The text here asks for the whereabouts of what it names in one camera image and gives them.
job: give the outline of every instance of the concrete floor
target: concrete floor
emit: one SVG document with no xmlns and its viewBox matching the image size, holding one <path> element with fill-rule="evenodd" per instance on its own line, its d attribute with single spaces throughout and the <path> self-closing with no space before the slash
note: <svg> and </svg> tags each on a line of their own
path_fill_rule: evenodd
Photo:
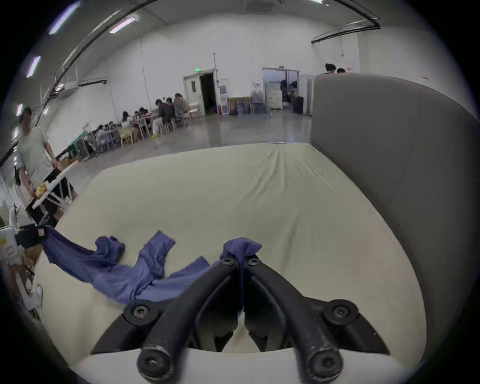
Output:
<svg viewBox="0 0 480 384">
<path fill-rule="evenodd" d="M 148 157 L 194 149 L 226 145 L 310 142 L 312 119 L 291 111 L 272 111 L 266 115 L 218 116 L 210 115 L 189 122 L 188 127 L 178 128 L 151 140 L 140 138 L 133 145 L 116 148 L 81 162 L 72 169 L 70 182 L 82 193 L 90 181 L 104 169 L 141 160 Z"/>
</svg>

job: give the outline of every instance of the white wall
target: white wall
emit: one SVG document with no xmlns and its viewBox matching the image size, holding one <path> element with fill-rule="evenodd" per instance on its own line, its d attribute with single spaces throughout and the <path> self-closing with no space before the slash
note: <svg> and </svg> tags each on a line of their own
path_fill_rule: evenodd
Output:
<svg viewBox="0 0 480 384">
<path fill-rule="evenodd" d="M 479 119 L 475 98 L 459 65 L 435 33 L 382 27 L 358 35 L 362 72 L 423 84 L 450 97 Z"/>
<path fill-rule="evenodd" d="M 81 88 L 59 102 L 60 110 L 48 127 L 52 149 L 61 152 L 82 133 L 86 121 L 93 120 L 91 126 L 96 127 L 117 121 L 124 110 L 133 114 L 139 107 L 151 109 L 157 98 L 185 94 L 183 77 L 196 67 L 213 69 L 214 52 L 220 78 L 229 79 L 229 96 L 249 96 L 253 82 L 263 81 L 263 67 L 284 65 L 301 74 L 323 73 L 326 62 L 339 67 L 344 60 L 339 38 L 311 44 L 314 36 L 331 29 L 287 15 L 219 14 L 149 33 L 110 55 L 87 76 L 107 76 L 106 85 Z M 344 41 L 343 49 L 353 57 L 355 49 L 348 42 L 356 42 L 356 36 Z"/>
</svg>

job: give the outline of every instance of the purple cloth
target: purple cloth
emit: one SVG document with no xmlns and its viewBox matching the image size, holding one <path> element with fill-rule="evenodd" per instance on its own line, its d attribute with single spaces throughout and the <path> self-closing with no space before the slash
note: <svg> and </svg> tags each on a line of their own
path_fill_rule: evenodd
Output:
<svg viewBox="0 0 480 384">
<path fill-rule="evenodd" d="M 97 250 L 92 251 L 71 242 L 52 227 L 44 228 L 48 235 L 42 246 L 48 261 L 80 281 L 91 283 L 120 304 L 135 299 L 163 301 L 175 298 L 211 267 L 200 256 L 165 279 L 165 258 L 175 241 L 160 231 L 144 245 L 137 262 L 130 267 L 117 264 L 125 245 L 114 237 L 99 237 L 95 241 Z M 243 258 L 253 256 L 261 247 L 246 238 L 230 240 L 224 244 L 220 259 L 236 257 L 242 271 Z"/>
</svg>

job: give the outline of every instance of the beige fabric surface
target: beige fabric surface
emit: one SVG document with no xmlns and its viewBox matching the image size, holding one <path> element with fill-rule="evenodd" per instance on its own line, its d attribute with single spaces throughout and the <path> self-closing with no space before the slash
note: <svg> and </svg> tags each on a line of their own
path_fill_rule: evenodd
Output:
<svg viewBox="0 0 480 384">
<path fill-rule="evenodd" d="M 309 144 L 248 144 L 158 156 L 102 171 L 57 230 L 90 249 L 99 236 L 126 245 L 122 264 L 157 230 L 174 238 L 167 276 L 223 243 L 247 237 L 258 256 L 304 296 L 351 300 L 406 366 L 421 358 L 426 322 L 408 258 L 371 203 Z M 44 254 L 34 285 L 41 319 L 69 364 L 86 357 L 122 306 L 81 283 Z M 248 352 L 246 332 L 228 345 Z"/>
</svg>

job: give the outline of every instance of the doorway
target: doorway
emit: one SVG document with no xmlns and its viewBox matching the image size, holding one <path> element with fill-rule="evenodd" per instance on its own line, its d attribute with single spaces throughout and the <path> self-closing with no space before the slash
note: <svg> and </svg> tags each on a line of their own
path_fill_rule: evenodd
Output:
<svg viewBox="0 0 480 384">
<path fill-rule="evenodd" d="M 265 101 L 271 109 L 293 109 L 299 71 L 263 68 Z"/>
<path fill-rule="evenodd" d="M 204 102 L 205 115 L 214 114 L 216 110 L 216 96 L 213 73 L 200 75 L 200 83 L 202 85 L 202 99 Z"/>
<path fill-rule="evenodd" d="M 185 95 L 190 108 L 193 109 L 198 104 L 198 110 L 202 116 L 216 113 L 217 103 L 213 72 L 213 70 L 205 71 L 183 78 Z"/>
</svg>

